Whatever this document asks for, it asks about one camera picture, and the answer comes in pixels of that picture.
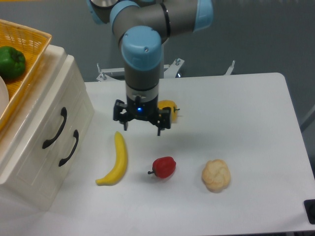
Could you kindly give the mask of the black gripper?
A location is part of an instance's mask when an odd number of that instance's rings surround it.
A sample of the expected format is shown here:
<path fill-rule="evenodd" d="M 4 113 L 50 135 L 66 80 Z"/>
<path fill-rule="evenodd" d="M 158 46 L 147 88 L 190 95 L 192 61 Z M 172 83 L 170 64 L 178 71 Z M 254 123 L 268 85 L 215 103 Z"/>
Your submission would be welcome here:
<path fill-rule="evenodd" d="M 132 100 L 127 96 L 127 104 L 117 99 L 113 109 L 113 120 L 122 124 L 124 131 L 127 131 L 128 122 L 133 119 L 154 123 L 157 135 L 160 136 L 162 130 L 171 128 L 171 108 L 158 109 L 158 96 L 146 102 L 141 99 Z"/>

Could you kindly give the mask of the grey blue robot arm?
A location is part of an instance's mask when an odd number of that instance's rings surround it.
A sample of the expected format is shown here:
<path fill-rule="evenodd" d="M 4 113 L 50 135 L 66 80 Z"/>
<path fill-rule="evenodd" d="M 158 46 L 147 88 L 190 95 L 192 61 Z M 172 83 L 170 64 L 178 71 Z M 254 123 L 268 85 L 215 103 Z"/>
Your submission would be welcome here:
<path fill-rule="evenodd" d="M 126 101 L 117 100 L 113 119 L 124 126 L 131 120 L 169 129 L 174 108 L 158 107 L 163 77 L 163 44 L 170 37 L 203 30 L 213 21 L 210 0 L 89 0 L 93 20 L 110 24 L 125 70 Z"/>

